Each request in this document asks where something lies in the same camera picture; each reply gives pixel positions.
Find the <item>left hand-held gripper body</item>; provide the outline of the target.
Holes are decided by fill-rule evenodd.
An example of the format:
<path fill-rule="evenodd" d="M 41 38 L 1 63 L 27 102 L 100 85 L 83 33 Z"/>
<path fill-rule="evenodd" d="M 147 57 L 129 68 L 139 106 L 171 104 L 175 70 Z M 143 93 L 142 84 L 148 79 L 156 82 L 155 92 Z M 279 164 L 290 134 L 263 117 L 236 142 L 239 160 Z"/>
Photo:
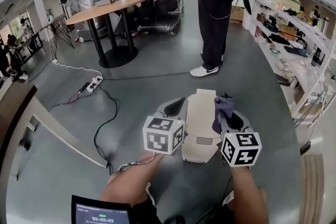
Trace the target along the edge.
<path fill-rule="evenodd" d="M 143 126 L 144 149 L 149 152 L 173 155 L 184 136 L 185 119 L 168 117 L 163 112 L 149 115 Z"/>

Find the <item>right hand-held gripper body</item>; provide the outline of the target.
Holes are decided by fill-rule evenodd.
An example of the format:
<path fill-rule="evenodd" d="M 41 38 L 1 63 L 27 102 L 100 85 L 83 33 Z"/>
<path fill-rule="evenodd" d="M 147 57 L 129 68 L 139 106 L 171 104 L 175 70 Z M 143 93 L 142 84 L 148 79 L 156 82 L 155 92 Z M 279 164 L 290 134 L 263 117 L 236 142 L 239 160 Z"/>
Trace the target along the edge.
<path fill-rule="evenodd" d="M 262 144 L 259 133 L 225 133 L 221 154 L 229 166 L 254 166 Z"/>

